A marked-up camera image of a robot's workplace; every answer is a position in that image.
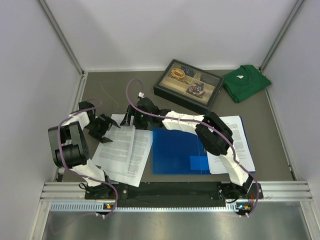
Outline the white printed paper stack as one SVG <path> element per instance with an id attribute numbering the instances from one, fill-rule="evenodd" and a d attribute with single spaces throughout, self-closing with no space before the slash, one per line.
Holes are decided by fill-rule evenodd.
<path id="1" fill-rule="evenodd" d="M 153 132 L 130 126 L 112 126 L 104 135 L 111 142 L 99 143 L 92 162 L 115 182 L 140 185 L 153 144 Z"/>

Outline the blue plastic folder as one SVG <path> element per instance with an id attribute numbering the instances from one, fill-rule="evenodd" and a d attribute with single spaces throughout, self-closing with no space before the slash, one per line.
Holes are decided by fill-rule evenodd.
<path id="1" fill-rule="evenodd" d="M 210 175 L 208 156 L 191 133 L 152 130 L 152 173 L 155 175 Z"/>

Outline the white paper sheet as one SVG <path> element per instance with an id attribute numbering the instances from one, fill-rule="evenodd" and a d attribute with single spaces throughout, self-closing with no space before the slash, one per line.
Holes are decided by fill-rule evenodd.
<path id="1" fill-rule="evenodd" d="M 246 168 L 247 171 L 254 173 L 256 171 L 250 148 L 245 133 L 244 124 L 240 116 L 222 116 L 220 119 L 232 131 L 233 146 L 235 148 L 237 161 Z M 207 153 L 209 171 L 212 175 L 227 174 L 219 156 Z"/>

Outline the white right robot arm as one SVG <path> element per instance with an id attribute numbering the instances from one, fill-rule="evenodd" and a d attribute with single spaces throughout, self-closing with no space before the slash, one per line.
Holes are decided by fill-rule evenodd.
<path id="1" fill-rule="evenodd" d="M 136 105 L 130 102 L 120 125 L 146 129 L 149 124 L 198 136 L 204 149 L 217 156 L 225 167 L 230 179 L 229 186 L 234 194 L 245 198 L 251 193 L 252 186 L 255 186 L 256 198 L 259 198 L 259 184 L 240 163 L 231 129 L 214 112 L 189 115 L 171 109 L 160 109 L 148 97 L 140 97 Z"/>

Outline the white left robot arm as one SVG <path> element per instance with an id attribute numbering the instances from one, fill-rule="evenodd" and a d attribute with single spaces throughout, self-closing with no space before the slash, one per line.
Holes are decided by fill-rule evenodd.
<path id="1" fill-rule="evenodd" d="M 53 161 L 59 168 L 80 176 L 84 182 L 78 186 L 85 191 L 86 200 L 106 200 L 116 197 L 116 189 L 109 183 L 106 173 L 90 159 L 89 147 L 83 130 L 102 144 L 111 143 L 105 137 L 112 126 L 119 124 L 111 117 L 96 115 L 96 106 L 89 101 L 78 104 L 79 110 L 70 113 L 69 117 L 58 126 L 48 129 L 48 138 Z"/>

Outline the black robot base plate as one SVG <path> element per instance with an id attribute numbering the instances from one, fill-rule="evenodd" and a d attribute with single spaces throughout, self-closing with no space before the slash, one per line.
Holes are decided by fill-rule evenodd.
<path id="1" fill-rule="evenodd" d="M 226 200 L 263 198 L 262 188 L 253 184 L 248 192 L 233 183 L 222 182 L 142 182 L 138 187 L 115 184 L 118 207 L 178 208 L 222 207 Z"/>

